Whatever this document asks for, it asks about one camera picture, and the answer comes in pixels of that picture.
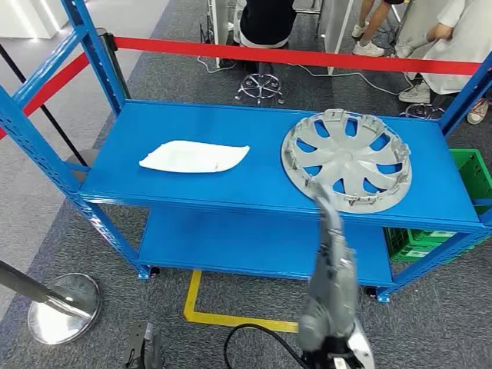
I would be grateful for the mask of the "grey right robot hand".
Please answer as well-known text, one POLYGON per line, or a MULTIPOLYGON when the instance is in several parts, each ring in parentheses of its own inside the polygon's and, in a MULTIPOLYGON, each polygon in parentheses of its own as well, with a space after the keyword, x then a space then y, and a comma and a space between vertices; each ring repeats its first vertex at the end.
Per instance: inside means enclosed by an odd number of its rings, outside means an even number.
POLYGON ((320 244, 307 302, 298 323, 297 340, 307 352, 319 351, 326 341, 349 350, 358 299, 353 252, 347 245, 334 193, 315 184, 312 194, 319 211, 320 244))

